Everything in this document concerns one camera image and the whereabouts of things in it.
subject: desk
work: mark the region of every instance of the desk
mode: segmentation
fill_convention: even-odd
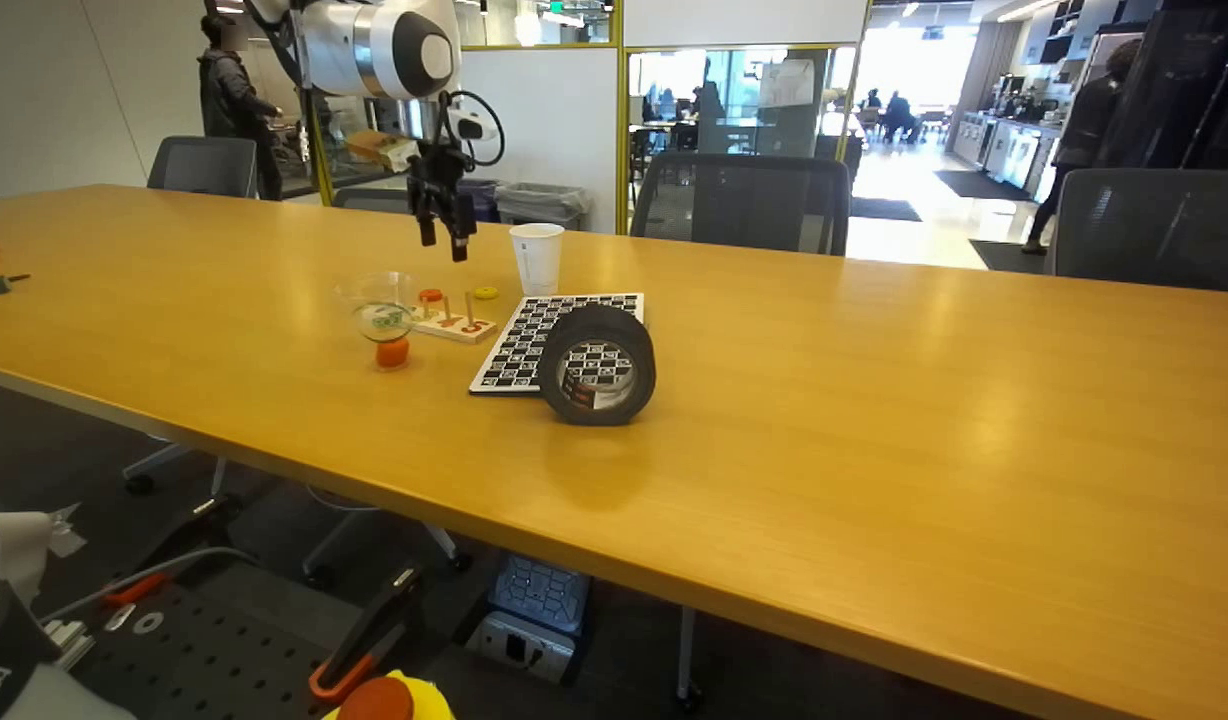
[[[384,269],[515,302],[404,217],[138,188],[0,201],[0,383],[1040,716],[1228,716],[1228,296],[574,237],[643,290],[627,429],[377,373]]]

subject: floor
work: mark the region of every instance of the floor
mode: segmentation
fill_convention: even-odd
[[[852,258],[985,269],[969,237],[1016,241],[1030,209],[1007,201],[955,201],[929,149],[866,155],[866,198],[902,198],[915,203],[922,224],[855,220]],[[158,448],[153,441],[72,418],[66,410],[0,393],[0,507],[77,507],[72,526],[88,542],[77,558],[51,562],[42,613],[110,575],[127,571],[194,505],[208,498],[208,461],[179,461],[162,473],[144,498],[119,488],[119,470]],[[423,563],[423,650],[404,670],[433,677],[459,720],[671,720],[685,716],[671,700],[678,609],[594,583],[589,633],[569,683],[544,683],[515,670],[480,661],[459,650],[477,623],[495,548],[469,543],[469,569],[438,563],[433,543],[410,521],[371,516],[365,543],[337,558],[315,588],[306,583],[306,554],[345,516],[332,498],[283,484],[277,475],[237,473],[227,484],[237,513],[223,526],[227,542],[256,562],[283,592],[290,617],[269,603],[272,592],[221,592],[232,613],[283,619],[296,633],[339,635],[345,623],[393,582],[404,563]],[[698,680],[706,700],[699,720],[825,720],[825,716],[1007,716],[999,707],[889,677],[828,654],[812,654],[725,619],[699,619]]]

